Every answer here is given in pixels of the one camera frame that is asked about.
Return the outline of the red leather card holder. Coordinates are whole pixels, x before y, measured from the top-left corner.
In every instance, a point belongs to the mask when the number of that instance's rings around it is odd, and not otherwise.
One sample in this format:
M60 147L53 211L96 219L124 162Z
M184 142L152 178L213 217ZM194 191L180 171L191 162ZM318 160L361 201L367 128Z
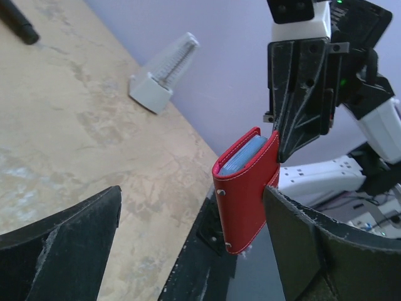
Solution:
M222 232L230 254L244 251L266 223L262 198L265 186L278 185L279 132L273 131L262 148L239 171L227 176L219 173L229 159L260 133L259 127L253 127L230 146L212 168Z

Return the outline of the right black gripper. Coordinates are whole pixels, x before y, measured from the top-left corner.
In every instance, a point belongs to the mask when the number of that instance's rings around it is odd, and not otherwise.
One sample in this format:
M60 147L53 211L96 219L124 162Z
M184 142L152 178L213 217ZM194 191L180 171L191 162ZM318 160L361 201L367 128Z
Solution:
M280 163L320 136L321 111L326 135L339 105L361 119L395 95L378 72L375 51L393 14L369 1L332 1L330 13L329 45L326 38L268 45L269 101L273 130L279 134Z

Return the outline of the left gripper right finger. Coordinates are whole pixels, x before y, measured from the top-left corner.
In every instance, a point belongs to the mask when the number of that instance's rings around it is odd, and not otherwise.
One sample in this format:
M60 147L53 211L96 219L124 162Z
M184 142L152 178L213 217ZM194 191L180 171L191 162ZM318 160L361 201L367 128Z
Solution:
M400 241L263 192L286 300L400 300Z

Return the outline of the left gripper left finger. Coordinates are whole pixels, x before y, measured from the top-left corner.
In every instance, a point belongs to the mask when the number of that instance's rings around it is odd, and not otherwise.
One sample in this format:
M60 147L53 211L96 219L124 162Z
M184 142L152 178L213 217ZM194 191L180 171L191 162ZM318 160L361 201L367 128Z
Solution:
M1 235L1 300L96 300L121 210L111 186Z

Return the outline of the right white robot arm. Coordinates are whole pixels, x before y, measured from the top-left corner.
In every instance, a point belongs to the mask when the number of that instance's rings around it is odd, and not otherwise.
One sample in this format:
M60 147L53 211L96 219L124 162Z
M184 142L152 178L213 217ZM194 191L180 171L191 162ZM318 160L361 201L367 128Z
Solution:
M326 135L340 105L366 141L329 161L282 166L279 189L291 198L316 193L383 194L400 183L400 112L378 72L375 46L392 13L369 1L269 1L269 110L279 135L277 160Z

